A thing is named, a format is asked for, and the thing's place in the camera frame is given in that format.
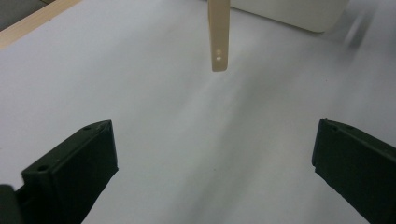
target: screw hole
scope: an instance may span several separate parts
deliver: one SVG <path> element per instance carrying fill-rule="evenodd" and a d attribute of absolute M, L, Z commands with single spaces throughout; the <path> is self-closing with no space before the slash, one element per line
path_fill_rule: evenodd
<path fill-rule="evenodd" d="M 49 169 L 48 165 L 42 165 L 42 166 L 38 167 L 37 171 L 44 172 L 44 171 L 47 171 L 48 169 Z"/>

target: white surface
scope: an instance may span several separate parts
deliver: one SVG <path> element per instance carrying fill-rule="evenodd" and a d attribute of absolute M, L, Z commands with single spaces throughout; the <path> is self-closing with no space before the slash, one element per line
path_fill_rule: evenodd
<path fill-rule="evenodd" d="M 326 35 L 233 10 L 214 74 L 205 1 L 84 0 L 0 51 L 0 180 L 112 119 L 120 171 L 84 223 L 366 223 L 311 154 L 321 118 L 396 146 L 396 2 L 377 3 Z"/>
<path fill-rule="evenodd" d="M 348 0 L 232 0 L 232 7 L 312 32 L 326 32 L 340 18 Z"/>

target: white box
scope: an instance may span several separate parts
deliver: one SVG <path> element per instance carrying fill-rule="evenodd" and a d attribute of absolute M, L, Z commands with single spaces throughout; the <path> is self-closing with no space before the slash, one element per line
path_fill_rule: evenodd
<path fill-rule="evenodd" d="M 231 0 L 231 6 L 321 33 L 331 29 L 349 0 Z"/>

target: wooden stick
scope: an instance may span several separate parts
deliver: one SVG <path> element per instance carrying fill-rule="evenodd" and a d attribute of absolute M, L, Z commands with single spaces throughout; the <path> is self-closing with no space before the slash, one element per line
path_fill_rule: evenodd
<path fill-rule="evenodd" d="M 208 0 L 212 70 L 227 70 L 230 34 L 230 0 Z"/>
<path fill-rule="evenodd" d="M 0 32 L 0 49 L 12 44 L 80 1 L 81 0 L 56 0 L 21 21 L 9 26 Z"/>

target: wooden edge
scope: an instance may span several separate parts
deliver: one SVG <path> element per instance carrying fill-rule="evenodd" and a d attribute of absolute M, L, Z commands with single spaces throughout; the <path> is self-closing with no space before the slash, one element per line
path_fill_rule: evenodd
<path fill-rule="evenodd" d="M 39 9 L 26 18 L 9 26 L 0 32 L 0 49 L 29 34 L 35 28 L 50 21 L 55 16 L 72 7 L 81 0 L 56 0 L 55 2 Z"/>
<path fill-rule="evenodd" d="M 208 0 L 212 70 L 227 70 L 230 35 L 230 0 Z"/>

